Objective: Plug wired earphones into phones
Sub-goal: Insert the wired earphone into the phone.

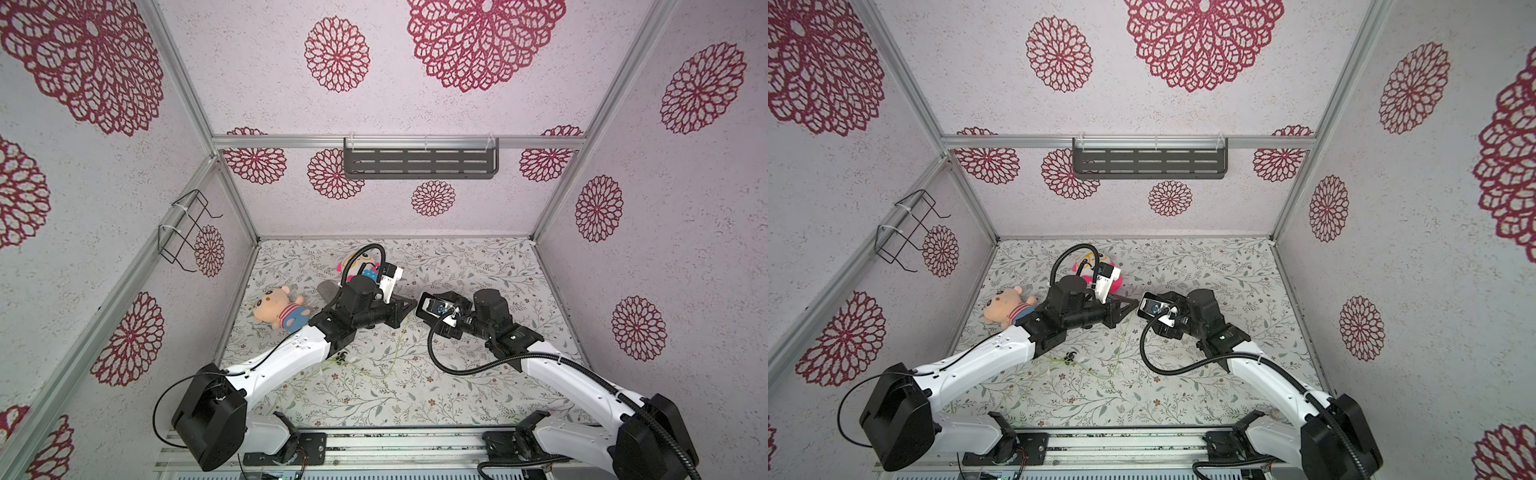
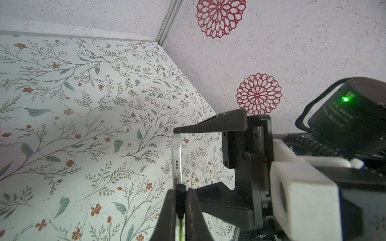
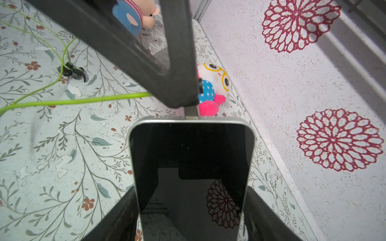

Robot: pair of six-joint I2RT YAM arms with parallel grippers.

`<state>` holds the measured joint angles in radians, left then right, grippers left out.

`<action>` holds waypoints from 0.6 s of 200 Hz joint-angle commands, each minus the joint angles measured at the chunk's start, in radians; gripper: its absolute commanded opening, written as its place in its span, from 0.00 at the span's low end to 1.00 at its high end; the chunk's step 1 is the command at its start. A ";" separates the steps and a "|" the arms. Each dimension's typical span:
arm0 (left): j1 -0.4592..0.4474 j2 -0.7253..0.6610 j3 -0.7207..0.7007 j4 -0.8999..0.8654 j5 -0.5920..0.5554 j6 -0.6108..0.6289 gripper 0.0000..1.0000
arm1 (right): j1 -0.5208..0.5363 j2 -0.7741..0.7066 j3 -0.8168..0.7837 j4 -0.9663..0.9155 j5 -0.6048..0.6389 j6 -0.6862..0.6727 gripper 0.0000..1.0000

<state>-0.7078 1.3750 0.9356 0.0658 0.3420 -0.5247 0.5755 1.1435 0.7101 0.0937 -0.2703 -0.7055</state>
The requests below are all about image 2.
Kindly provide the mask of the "black smartphone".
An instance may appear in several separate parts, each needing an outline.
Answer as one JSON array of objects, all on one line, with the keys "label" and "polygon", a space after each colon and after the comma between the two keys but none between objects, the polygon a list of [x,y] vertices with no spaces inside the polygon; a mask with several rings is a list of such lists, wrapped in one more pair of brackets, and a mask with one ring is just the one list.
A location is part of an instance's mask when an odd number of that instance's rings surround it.
[{"label": "black smartphone", "polygon": [[171,138],[171,157],[172,157],[172,182],[173,188],[176,189],[179,184],[182,184],[182,148],[181,136],[173,134]]}]

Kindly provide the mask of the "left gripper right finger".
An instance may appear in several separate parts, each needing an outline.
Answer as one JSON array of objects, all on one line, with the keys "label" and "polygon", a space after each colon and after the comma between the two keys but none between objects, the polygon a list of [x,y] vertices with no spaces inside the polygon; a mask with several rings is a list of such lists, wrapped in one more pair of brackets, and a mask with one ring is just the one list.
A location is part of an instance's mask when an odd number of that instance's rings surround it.
[{"label": "left gripper right finger", "polygon": [[196,192],[191,188],[186,192],[185,216],[186,241],[213,241],[202,214]]}]

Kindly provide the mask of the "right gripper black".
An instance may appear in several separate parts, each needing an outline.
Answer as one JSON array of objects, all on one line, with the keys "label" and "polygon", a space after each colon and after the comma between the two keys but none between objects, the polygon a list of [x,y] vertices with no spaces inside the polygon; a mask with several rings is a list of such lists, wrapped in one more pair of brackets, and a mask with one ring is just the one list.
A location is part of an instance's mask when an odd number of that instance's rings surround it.
[{"label": "right gripper black", "polygon": [[235,188],[219,182],[195,189],[202,212],[243,231],[271,232],[273,211],[269,170],[273,162],[269,115],[247,117],[244,109],[212,116],[198,124],[177,127],[174,134],[224,132],[223,163],[234,169]]}]

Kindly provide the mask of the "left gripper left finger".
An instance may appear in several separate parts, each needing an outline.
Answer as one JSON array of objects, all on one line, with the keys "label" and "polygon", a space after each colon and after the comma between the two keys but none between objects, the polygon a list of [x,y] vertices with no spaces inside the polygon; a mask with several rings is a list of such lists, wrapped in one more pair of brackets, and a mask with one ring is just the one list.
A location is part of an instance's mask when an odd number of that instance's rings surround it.
[{"label": "left gripper left finger", "polygon": [[150,241],[176,240],[176,207],[176,191],[174,189],[168,190]]}]

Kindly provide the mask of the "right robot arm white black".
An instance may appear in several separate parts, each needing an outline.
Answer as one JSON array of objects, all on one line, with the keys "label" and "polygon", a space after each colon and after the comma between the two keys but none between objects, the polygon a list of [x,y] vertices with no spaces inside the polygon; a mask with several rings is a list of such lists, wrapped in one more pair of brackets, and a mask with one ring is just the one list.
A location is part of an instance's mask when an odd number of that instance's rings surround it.
[{"label": "right robot arm white black", "polygon": [[268,115],[236,109],[172,136],[173,183],[182,183],[181,134],[220,133],[224,183],[196,189],[201,211],[235,226],[235,241],[383,241],[386,238],[386,84],[333,83],[300,130],[275,135]]}]

